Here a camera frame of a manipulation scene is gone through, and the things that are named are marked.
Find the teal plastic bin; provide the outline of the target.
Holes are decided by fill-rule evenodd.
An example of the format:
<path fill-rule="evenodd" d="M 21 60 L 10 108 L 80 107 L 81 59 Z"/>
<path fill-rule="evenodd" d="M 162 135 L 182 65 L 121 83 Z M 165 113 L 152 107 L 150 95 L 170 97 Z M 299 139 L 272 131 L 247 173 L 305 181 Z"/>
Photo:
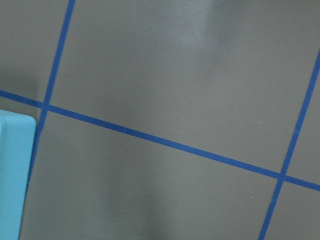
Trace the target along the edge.
<path fill-rule="evenodd" d="M 0 238 L 17 240 L 36 131 L 28 115 L 0 111 Z"/>

